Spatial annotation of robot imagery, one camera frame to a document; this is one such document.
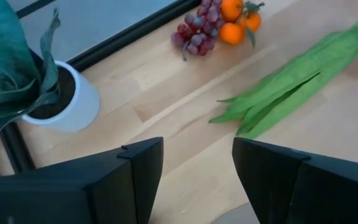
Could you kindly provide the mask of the red grape bunch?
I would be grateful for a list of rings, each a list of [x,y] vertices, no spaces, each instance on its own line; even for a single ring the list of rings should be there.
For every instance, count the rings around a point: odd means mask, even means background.
[[[202,0],[196,13],[186,14],[184,23],[172,33],[172,43],[181,48],[184,61],[186,54],[204,56],[214,49],[224,24],[221,3],[222,0]]]

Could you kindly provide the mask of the round grey placemat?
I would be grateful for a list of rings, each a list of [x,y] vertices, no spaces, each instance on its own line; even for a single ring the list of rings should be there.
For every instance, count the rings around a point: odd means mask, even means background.
[[[260,222],[252,205],[246,203],[222,214],[211,224],[260,224]]]

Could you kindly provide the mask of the green plant in white pot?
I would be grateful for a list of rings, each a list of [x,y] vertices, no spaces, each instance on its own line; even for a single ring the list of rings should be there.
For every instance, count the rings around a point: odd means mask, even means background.
[[[60,27],[59,10],[40,38],[41,54],[27,44],[17,14],[0,0],[0,131],[23,119],[63,132],[77,132],[97,117],[97,89],[66,62],[55,60],[52,40]]]

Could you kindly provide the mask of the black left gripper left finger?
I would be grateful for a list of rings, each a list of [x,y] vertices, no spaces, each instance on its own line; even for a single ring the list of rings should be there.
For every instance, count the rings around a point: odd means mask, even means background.
[[[148,224],[163,138],[0,177],[0,224]]]

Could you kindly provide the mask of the tangerine cluster with leaves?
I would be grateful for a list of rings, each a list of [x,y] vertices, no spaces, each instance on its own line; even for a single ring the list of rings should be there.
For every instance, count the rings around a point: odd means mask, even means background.
[[[255,47],[255,33],[262,24],[259,11],[263,6],[265,6],[264,2],[223,0],[220,11],[224,24],[219,31],[220,39],[226,43],[238,45],[248,38]]]

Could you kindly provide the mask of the green toy corn husk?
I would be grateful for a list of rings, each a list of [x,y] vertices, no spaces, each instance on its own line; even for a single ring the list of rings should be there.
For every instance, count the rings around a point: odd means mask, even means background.
[[[358,21],[332,32],[263,77],[250,90],[225,100],[225,112],[210,123],[241,120],[236,134],[254,139],[297,110],[358,56]]]

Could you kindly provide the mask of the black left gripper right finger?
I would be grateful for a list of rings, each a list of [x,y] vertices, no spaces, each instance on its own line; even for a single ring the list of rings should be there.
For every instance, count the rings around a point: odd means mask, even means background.
[[[358,224],[358,162],[245,138],[232,158],[260,224]]]

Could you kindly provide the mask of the black metal table frame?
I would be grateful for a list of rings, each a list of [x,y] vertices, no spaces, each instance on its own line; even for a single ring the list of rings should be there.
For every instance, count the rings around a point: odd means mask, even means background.
[[[178,18],[198,6],[201,2],[201,0],[158,1],[163,2],[164,6],[136,20],[131,25],[116,31],[102,41],[97,42],[97,44],[79,52],[68,60],[68,64],[82,72],[118,50]],[[14,172],[20,173],[35,169],[35,164],[17,123],[9,123],[2,129],[0,138],[3,143],[3,149],[7,152],[9,162],[14,168]]]

